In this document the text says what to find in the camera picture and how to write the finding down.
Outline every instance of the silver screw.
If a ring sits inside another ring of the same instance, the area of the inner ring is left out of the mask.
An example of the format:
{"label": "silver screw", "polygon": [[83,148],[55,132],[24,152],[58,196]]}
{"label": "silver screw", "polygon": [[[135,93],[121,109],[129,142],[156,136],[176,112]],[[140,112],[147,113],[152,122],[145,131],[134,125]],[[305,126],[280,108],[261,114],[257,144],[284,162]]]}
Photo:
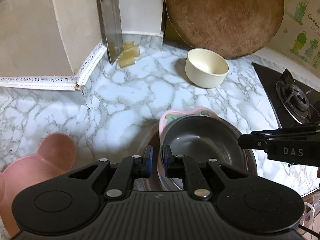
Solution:
{"label": "silver screw", "polygon": [[210,195],[210,191],[205,188],[198,188],[194,191],[194,194],[198,197],[207,197]]}
{"label": "silver screw", "polygon": [[108,197],[120,197],[122,195],[122,191],[119,189],[109,189],[107,191]]}

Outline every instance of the cream-colored bowl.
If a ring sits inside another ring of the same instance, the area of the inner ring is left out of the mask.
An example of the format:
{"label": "cream-colored bowl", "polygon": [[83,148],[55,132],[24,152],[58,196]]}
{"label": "cream-colored bowl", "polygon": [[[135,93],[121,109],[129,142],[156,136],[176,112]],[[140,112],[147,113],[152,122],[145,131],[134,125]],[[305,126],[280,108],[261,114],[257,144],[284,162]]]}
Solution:
{"label": "cream-colored bowl", "polygon": [[228,63],[219,54],[208,49],[192,49],[188,52],[186,74],[197,86],[214,88],[222,83],[228,72]]}

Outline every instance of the white wall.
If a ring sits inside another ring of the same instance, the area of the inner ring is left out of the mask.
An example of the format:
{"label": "white wall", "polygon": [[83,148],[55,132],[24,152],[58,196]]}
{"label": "white wall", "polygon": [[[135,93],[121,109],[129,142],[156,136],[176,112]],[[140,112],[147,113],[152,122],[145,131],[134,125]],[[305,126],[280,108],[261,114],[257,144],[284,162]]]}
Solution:
{"label": "white wall", "polygon": [[161,35],[164,0],[119,0],[122,33]]}

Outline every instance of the countertop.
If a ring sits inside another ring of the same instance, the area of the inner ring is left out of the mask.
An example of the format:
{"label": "countertop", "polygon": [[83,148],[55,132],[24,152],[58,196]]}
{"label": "countertop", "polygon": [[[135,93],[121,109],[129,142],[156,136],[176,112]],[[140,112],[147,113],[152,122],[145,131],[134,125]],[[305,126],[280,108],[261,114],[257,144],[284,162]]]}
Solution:
{"label": "countertop", "polygon": [[[202,89],[186,77],[187,50],[140,47],[135,65],[120,69],[103,58],[83,89],[86,106],[53,97],[50,102],[25,98],[19,90],[0,89],[1,171],[12,161],[32,154],[52,132],[71,136],[77,145],[75,167],[106,157],[119,162],[134,155],[143,137],[168,109],[212,109],[242,133],[277,129],[268,97],[251,65],[283,71],[257,56],[228,60],[229,74],[217,88]],[[304,195],[319,187],[317,168],[271,161],[254,151],[258,175]],[[0,238],[8,238],[0,229]]]}

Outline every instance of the cutting board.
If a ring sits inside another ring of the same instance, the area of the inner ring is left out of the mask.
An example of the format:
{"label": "cutting board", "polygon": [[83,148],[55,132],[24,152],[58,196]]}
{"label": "cutting board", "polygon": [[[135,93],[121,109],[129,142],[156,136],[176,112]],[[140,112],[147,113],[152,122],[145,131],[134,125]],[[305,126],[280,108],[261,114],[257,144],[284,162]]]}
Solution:
{"label": "cutting board", "polygon": [[168,17],[193,48],[224,58],[251,54],[276,34],[284,0],[165,0]]}

